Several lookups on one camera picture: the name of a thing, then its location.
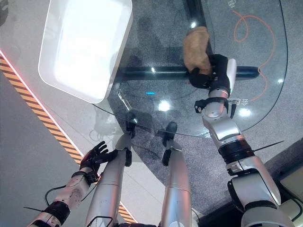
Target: orange cable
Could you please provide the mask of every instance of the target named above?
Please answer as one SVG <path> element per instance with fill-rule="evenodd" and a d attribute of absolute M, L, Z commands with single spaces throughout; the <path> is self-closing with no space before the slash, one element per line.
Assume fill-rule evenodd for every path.
<path fill-rule="evenodd" d="M 233 35 L 234 35 L 234 40 L 235 40 L 236 42 L 241 43 L 241 42 L 243 42 L 243 41 L 247 38 L 247 36 L 248 36 L 249 27 L 248 27 L 246 18 L 254 18 L 254 19 L 257 19 L 258 21 L 260 21 L 260 22 L 261 22 L 262 24 L 264 24 L 264 25 L 266 26 L 266 28 L 270 31 L 270 33 L 271 33 L 271 35 L 272 35 L 272 38 L 273 38 L 273 47 L 272 47 L 272 50 L 271 50 L 271 53 L 270 53 L 269 57 L 267 58 L 267 60 L 266 60 L 264 63 L 262 63 L 262 64 L 258 67 L 258 73 L 259 73 L 259 74 L 262 76 L 262 78 L 264 79 L 265 85 L 264 85 L 264 89 L 263 89 L 262 93 L 261 93 L 260 95 L 254 97 L 253 99 L 250 100 L 250 101 L 255 101 L 255 100 L 257 100 L 258 98 L 260 98 L 261 96 L 264 95 L 264 93 L 265 93 L 265 91 L 266 91 L 266 89 L 267 89 L 267 86 L 268 86 L 267 78 L 266 78 L 266 76 L 261 72 L 261 68 L 262 68 L 263 66 L 265 66 L 266 64 L 268 64 L 268 62 L 269 62 L 269 61 L 271 60 L 271 58 L 273 57 L 273 54 L 274 54 L 275 48 L 276 48 L 275 34 L 274 34 L 274 32 L 272 31 L 271 27 L 270 27 L 264 20 L 262 20 L 261 18 L 259 18 L 259 17 L 257 17 L 257 16 L 254 16 L 254 15 L 245 15 L 245 16 L 242 16 L 240 13 L 238 13 L 238 12 L 236 12 L 236 11 L 234 11 L 234 10 L 233 10 L 233 13 L 237 14 L 237 15 L 240 17 L 240 19 L 238 20 L 238 22 L 237 22 L 237 24 L 236 24 L 236 26 L 235 26 L 234 33 L 233 33 Z M 242 39 L 239 40 L 239 39 L 236 37 L 236 33 L 237 33 L 237 29 L 238 29 L 238 26 L 239 26 L 239 24 L 240 24 L 241 21 L 243 21 L 243 22 L 245 23 L 246 33 L 245 33 L 244 38 L 242 38 Z"/>

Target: white plastic bin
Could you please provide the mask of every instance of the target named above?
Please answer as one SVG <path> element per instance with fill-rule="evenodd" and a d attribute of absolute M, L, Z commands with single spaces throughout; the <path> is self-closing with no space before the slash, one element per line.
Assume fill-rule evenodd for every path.
<path fill-rule="evenodd" d="M 131 23 L 131 0 L 51 0 L 41 79 L 87 102 L 101 102 L 114 82 Z"/>

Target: work glove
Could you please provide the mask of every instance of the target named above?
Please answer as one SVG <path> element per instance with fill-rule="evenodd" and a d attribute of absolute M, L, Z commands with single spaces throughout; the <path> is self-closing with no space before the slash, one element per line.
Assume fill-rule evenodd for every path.
<path fill-rule="evenodd" d="M 211 73 L 211 64 L 206 54 L 209 35 L 206 27 L 196 27 L 183 40 L 184 63 L 189 72 L 199 68 L 199 74 Z"/>

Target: glass tabletop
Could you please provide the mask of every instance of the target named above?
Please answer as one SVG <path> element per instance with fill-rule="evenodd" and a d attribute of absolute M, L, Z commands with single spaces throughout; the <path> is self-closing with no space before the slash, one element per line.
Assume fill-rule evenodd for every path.
<path fill-rule="evenodd" d="M 258 67 L 254 79 L 237 80 L 229 100 L 242 131 L 256 125 L 275 105 L 287 68 L 287 43 L 279 0 L 133 0 L 133 23 L 109 106 L 96 106 L 124 119 L 164 131 L 170 121 L 178 134 L 209 137 L 195 101 L 207 89 L 193 87 L 183 63 L 182 41 L 194 26 L 207 26 L 208 54 L 234 58 L 238 66 Z"/>

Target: silver robot leg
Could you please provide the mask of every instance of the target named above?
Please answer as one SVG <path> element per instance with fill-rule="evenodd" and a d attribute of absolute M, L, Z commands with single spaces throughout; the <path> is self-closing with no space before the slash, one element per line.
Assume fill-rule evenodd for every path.
<path fill-rule="evenodd" d="M 166 155 L 169 157 L 169 177 L 165 188 L 161 227 L 191 226 L 191 191 L 182 148 L 168 140 Z"/>
<path fill-rule="evenodd" d="M 122 135 L 116 144 L 118 155 L 114 160 L 108 162 L 96 186 L 86 217 L 87 227 L 112 227 L 116 223 L 123 170 L 127 162 L 127 153 L 130 152 L 130 144 L 131 135 L 127 133 Z"/>

